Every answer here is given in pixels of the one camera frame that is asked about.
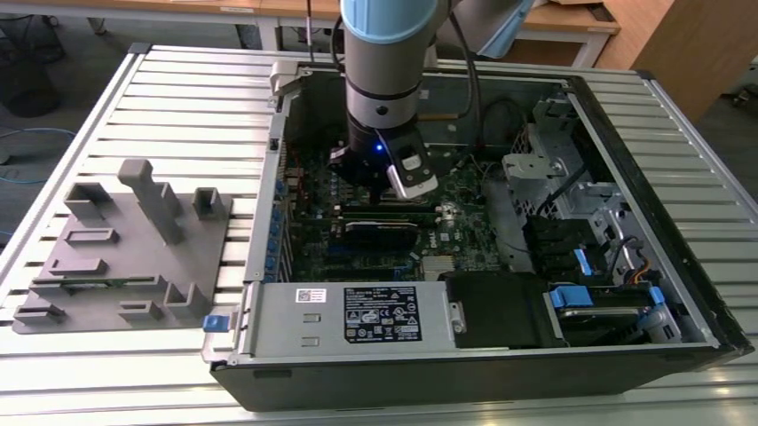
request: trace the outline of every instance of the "wooden table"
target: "wooden table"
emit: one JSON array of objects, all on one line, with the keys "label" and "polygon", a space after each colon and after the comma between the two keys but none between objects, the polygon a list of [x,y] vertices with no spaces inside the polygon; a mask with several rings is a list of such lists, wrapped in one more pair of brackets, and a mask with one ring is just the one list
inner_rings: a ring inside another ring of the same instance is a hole
[{"label": "wooden table", "polygon": [[[262,50],[277,51],[281,27],[304,27],[305,0],[0,0],[0,11],[92,18],[169,20],[257,25]],[[312,26],[331,28],[340,13],[337,0],[312,0]],[[597,21],[583,6],[545,4],[531,10],[520,40],[579,43],[573,67],[591,67],[607,39],[620,27]]]}]

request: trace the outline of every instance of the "black wastebasket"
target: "black wastebasket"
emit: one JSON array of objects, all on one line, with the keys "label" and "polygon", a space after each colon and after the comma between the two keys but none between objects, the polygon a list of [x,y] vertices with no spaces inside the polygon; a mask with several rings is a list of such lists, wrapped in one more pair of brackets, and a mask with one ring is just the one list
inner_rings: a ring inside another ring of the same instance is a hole
[{"label": "black wastebasket", "polygon": [[60,103],[45,67],[8,39],[0,39],[0,103],[18,117],[38,117]]},{"label": "black wastebasket", "polygon": [[65,56],[48,16],[0,13],[0,30],[13,46],[36,62],[49,64]]}]

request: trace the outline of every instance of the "blue cable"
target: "blue cable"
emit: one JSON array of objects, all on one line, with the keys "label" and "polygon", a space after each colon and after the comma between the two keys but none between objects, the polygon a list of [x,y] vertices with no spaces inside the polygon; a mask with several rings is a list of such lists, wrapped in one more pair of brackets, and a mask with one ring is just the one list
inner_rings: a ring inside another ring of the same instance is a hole
[{"label": "blue cable", "polygon": [[33,127],[30,129],[14,129],[12,127],[8,126],[0,126],[4,127],[6,129],[10,129],[12,131],[8,132],[4,135],[0,135],[0,138],[4,138],[6,136],[12,136],[17,133],[24,133],[24,132],[29,132],[29,133],[64,133],[66,134],[72,139],[76,137],[76,133],[70,130],[65,130],[65,129],[56,129],[54,127]]},{"label": "blue cable", "polygon": [[14,179],[8,179],[5,177],[0,177],[0,181],[6,182],[8,184],[20,184],[20,185],[33,185],[33,184],[41,184],[44,182],[46,182],[46,179],[40,179],[40,180],[14,180]]},{"label": "blue cable", "polygon": [[[64,133],[65,135],[68,135],[70,137],[72,140],[76,137],[76,133],[72,132],[70,130],[56,129],[54,127],[33,127],[30,129],[14,129],[14,128],[8,127],[8,126],[0,126],[0,127],[4,127],[6,129],[12,130],[8,133],[0,135],[0,139],[5,138],[8,136],[17,135],[18,133],[25,133],[25,132],[28,132],[28,133]],[[41,184],[41,183],[46,182],[48,180],[46,179],[14,180],[14,179],[8,179],[5,177],[0,177],[0,181],[6,182],[8,184],[33,185],[33,184]]]}]

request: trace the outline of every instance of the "white label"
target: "white label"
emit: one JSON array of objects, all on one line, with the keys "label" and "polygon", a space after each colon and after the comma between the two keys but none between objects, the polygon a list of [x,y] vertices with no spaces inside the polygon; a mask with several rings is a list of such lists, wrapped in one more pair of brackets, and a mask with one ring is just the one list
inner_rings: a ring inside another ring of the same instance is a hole
[{"label": "white label", "polygon": [[405,170],[413,170],[421,167],[421,157],[419,157],[417,155],[412,155],[404,158],[403,160],[400,160],[400,162],[403,163]]},{"label": "white label", "polygon": [[325,304],[327,289],[325,288],[297,288],[295,303],[296,304]]},{"label": "white label", "polygon": [[250,7],[221,7],[221,12],[252,13]]}]

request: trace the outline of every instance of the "table leg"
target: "table leg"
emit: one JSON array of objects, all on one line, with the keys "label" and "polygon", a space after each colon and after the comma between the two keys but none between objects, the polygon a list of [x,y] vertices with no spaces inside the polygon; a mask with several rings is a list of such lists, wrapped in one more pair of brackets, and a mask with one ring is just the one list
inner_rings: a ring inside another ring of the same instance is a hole
[{"label": "table leg", "polygon": [[279,38],[276,28],[279,23],[274,17],[257,17],[257,29],[260,30],[260,42],[264,51],[279,51]]},{"label": "table leg", "polygon": [[101,36],[108,32],[105,28],[105,18],[86,18],[86,22],[89,23],[89,28],[92,28],[92,32],[96,36]]},{"label": "table leg", "polygon": [[591,68],[595,66],[600,52],[605,47],[607,39],[609,35],[607,33],[591,33],[587,41],[581,44],[581,49],[576,53],[573,58],[573,63],[571,67],[573,68]]},{"label": "table leg", "polygon": [[241,48],[252,51],[262,50],[260,43],[260,30],[257,29],[257,26],[236,24],[234,28]]}]

